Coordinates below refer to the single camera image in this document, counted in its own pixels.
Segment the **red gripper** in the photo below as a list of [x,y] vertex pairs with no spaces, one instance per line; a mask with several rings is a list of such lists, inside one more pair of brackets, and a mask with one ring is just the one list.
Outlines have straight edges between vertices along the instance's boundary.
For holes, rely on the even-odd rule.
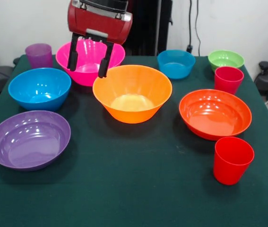
[[106,77],[113,43],[123,44],[132,26],[132,14],[127,1],[71,1],[68,7],[68,27],[72,32],[67,68],[75,71],[78,61],[77,43],[81,36],[105,38],[106,53],[99,66],[98,77]]

